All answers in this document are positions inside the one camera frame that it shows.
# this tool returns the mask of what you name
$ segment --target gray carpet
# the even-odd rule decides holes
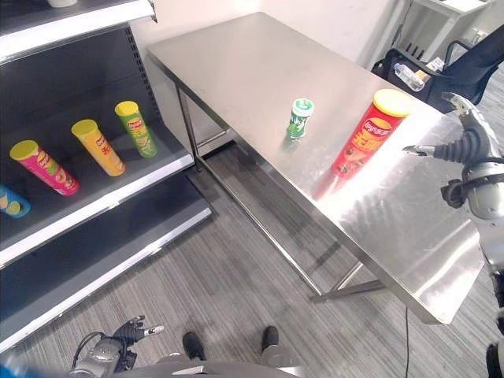
[[[502,69],[494,78],[480,108],[491,124],[500,122],[504,140]],[[210,164],[323,288],[355,262],[237,147]],[[404,305],[398,299],[385,292],[310,303],[309,290],[209,175],[189,176],[211,203],[211,218],[22,342],[18,350],[32,364],[68,368],[85,334],[112,332],[144,313],[148,324],[163,324],[166,331],[134,348],[137,366],[182,350],[189,330],[202,336],[209,358],[256,361],[261,331],[274,324],[308,376],[404,376]],[[366,278],[363,271],[357,281]],[[428,326],[410,314],[409,376],[486,377],[485,349],[498,337],[496,310],[482,272],[451,325]]]

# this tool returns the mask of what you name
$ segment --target table top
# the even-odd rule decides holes
[[[415,113],[337,187],[332,162],[375,91],[391,84],[264,13],[161,41],[149,51],[422,321],[451,322],[483,266],[476,228],[439,192],[461,167],[405,155],[402,148],[456,139],[455,121],[415,100]],[[299,97],[313,100],[315,110],[306,135],[290,142],[286,127]]]

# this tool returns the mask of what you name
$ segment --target black shoe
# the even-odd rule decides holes
[[[186,355],[191,360],[198,357],[200,360],[206,361],[203,344],[198,335],[196,335],[194,332],[186,333],[182,338],[182,344],[183,349],[186,351]]]
[[[271,345],[278,345],[278,329],[272,325],[262,332],[261,352]]]

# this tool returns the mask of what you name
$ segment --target red chip can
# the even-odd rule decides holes
[[[332,164],[332,171],[339,177],[351,179],[410,114],[411,107],[411,97],[401,91],[377,91],[354,133]]]

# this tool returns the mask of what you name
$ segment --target white wall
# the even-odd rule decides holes
[[[492,33],[496,28],[504,24],[504,0],[490,0],[491,4],[474,21],[467,31],[466,38],[473,37],[472,28],[478,28],[483,32]]]
[[[390,15],[405,0],[155,0],[157,24],[132,25],[144,54],[151,43],[181,35],[248,13],[262,11],[307,35],[330,50],[360,65],[368,65],[383,30],[394,28]],[[163,120],[186,148],[189,147],[176,90],[148,59],[144,59]],[[219,128],[191,104],[197,140],[216,134]],[[206,150],[212,150],[213,143]]]
[[[365,65],[395,3],[392,0],[261,0],[261,11],[347,59]]]

